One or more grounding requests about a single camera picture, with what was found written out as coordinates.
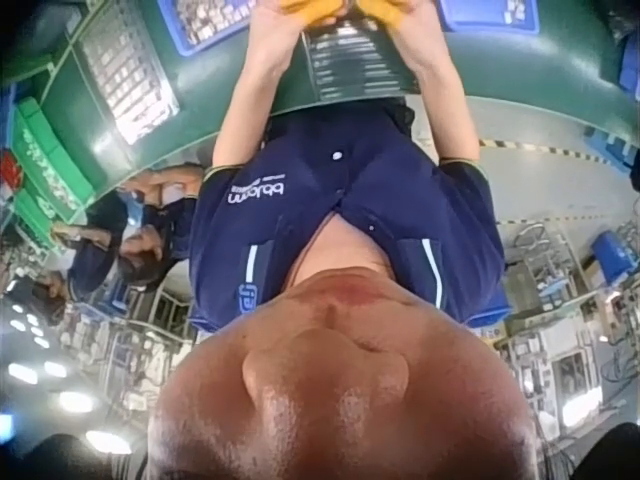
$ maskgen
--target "person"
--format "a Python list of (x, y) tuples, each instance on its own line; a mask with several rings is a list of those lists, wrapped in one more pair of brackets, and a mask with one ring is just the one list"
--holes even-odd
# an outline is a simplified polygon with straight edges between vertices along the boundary
[(260, 0), (193, 219), (215, 334), (163, 386), (151, 478), (527, 479), (532, 413), (464, 322), (504, 255), (479, 141), (432, 0), (358, 0), (414, 72), (440, 156), (377, 100), (274, 118), (303, 29), (342, 1)]
[(51, 302), (84, 301), (106, 280), (127, 226), (127, 206), (115, 191), (107, 193), (87, 209), (86, 225), (54, 222), (51, 238), (66, 248), (75, 250), (71, 268), (40, 275), (34, 285), (34, 296), (41, 286), (48, 289)]
[(202, 178), (202, 167), (185, 164), (145, 170), (123, 184), (123, 190), (144, 195), (142, 226), (120, 246), (118, 269), (125, 283), (153, 290), (187, 258)]

